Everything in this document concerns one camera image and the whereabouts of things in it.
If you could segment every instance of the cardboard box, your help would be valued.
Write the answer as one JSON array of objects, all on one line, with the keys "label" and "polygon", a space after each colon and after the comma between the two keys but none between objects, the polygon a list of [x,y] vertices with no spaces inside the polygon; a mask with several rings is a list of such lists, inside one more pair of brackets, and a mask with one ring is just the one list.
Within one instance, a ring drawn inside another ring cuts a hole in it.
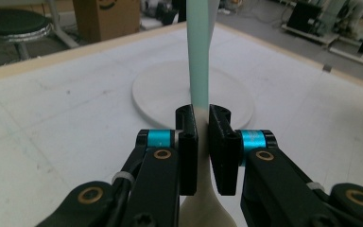
[{"label": "cardboard box", "polygon": [[140,30],[140,0],[73,0],[78,33],[90,43]]}]

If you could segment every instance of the stool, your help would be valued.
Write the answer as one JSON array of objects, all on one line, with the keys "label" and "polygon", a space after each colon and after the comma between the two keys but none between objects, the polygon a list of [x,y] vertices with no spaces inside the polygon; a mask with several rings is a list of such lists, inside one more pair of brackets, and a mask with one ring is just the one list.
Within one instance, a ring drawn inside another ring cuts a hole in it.
[{"label": "stool", "polygon": [[49,34],[51,24],[41,14],[22,9],[0,9],[0,41],[13,43],[21,60],[30,57],[26,42]]}]

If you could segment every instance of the blue band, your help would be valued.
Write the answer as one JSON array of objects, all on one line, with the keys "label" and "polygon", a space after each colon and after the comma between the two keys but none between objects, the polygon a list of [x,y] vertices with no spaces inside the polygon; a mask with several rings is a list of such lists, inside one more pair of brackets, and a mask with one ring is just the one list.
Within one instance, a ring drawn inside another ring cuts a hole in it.
[{"label": "blue band", "polygon": [[246,159],[254,148],[266,148],[267,140],[261,131],[241,131],[243,139],[243,160],[240,166],[246,166]]},{"label": "blue band", "polygon": [[170,148],[170,130],[150,130],[147,146],[149,148]]}]

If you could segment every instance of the metal stool leg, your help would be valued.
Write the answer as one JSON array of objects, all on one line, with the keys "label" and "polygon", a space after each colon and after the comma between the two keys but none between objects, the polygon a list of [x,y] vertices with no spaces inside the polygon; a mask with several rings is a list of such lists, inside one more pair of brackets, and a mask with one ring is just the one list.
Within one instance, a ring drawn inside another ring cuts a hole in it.
[{"label": "metal stool leg", "polygon": [[30,56],[28,55],[27,47],[25,43],[16,43],[14,44],[17,50],[17,54],[19,54],[21,60],[29,60]]}]

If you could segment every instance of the brass screw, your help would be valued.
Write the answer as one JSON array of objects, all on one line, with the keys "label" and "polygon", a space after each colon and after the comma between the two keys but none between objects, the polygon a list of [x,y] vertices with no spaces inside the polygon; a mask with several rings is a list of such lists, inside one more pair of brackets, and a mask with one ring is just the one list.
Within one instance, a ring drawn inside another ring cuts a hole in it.
[{"label": "brass screw", "polygon": [[273,154],[263,150],[256,152],[255,155],[257,156],[257,158],[264,161],[272,161],[275,158]]},{"label": "brass screw", "polygon": [[154,152],[154,157],[157,159],[168,159],[172,153],[167,149],[158,149]]},{"label": "brass screw", "polygon": [[350,201],[352,201],[352,202],[354,202],[354,203],[356,203],[358,205],[363,206],[363,192],[362,191],[358,191],[358,190],[355,190],[355,189],[348,189],[346,191],[346,197]]},{"label": "brass screw", "polygon": [[78,194],[78,202],[82,204],[92,204],[96,201],[99,201],[103,194],[104,191],[100,187],[88,187]]}]

